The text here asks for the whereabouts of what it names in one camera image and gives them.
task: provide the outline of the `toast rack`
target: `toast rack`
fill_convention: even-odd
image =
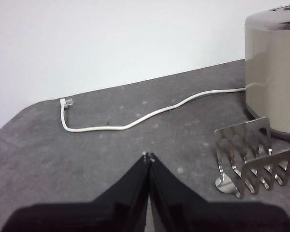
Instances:
[[[260,185],[270,190],[275,182],[281,186],[287,184],[290,177],[290,149],[272,153],[268,118],[216,130],[215,141],[221,175],[215,185],[219,191],[242,198],[245,186],[252,194],[257,194]],[[223,169],[223,155],[229,161],[228,174],[233,174],[235,178],[228,176]]]

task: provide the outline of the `power cord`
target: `power cord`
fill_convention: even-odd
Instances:
[[[179,106],[182,106],[183,104],[196,99],[198,97],[201,96],[205,96],[205,95],[209,95],[209,94],[215,94],[215,93],[235,93],[235,92],[241,92],[241,91],[245,91],[245,88],[236,88],[236,89],[217,89],[217,90],[209,90],[209,91],[205,91],[205,92],[201,92],[201,93],[197,93],[194,94],[184,100],[182,100],[181,102],[175,104],[175,105],[171,105],[162,109],[158,109],[154,112],[149,113],[148,115],[145,115],[141,118],[139,118],[138,120],[125,125],[125,126],[97,126],[97,127],[86,127],[86,128],[70,128],[67,126],[66,122],[65,122],[65,118],[64,118],[64,109],[72,106],[74,104],[72,99],[66,100],[65,98],[60,99],[60,105],[61,105],[61,123],[63,128],[68,131],[68,132],[86,132],[86,131],[121,131],[121,130],[126,130],[129,129],[131,127],[134,127],[135,125],[145,121],[146,119],[149,119],[152,116],[161,114],[165,111],[169,111],[169,110],[173,110],[176,109]]]

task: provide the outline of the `black object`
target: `black object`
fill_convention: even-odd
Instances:
[[[155,231],[290,232],[290,219],[262,203],[209,203],[154,154],[142,156],[91,203],[38,204],[15,211],[3,232],[141,232],[150,194]]]

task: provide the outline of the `silver toaster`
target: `silver toaster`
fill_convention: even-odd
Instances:
[[[290,5],[249,16],[245,41],[246,106],[290,139]]]

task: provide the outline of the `gray countertop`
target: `gray countertop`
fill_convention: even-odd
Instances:
[[[108,88],[72,98],[71,127],[125,125],[205,90],[244,86],[244,61]],[[154,152],[182,182],[208,201],[262,201],[290,216],[290,181],[242,200],[218,192],[214,130],[252,119],[245,94],[193,100],[124,131],[66,132],[59,100],[34,104],[0,130],[0,229],[17,208],[35,203],[92,201],[115,183],[144,151]],[[273,150],[290,147],[274,139]],[[146,231],[153,231],[147,213]]]

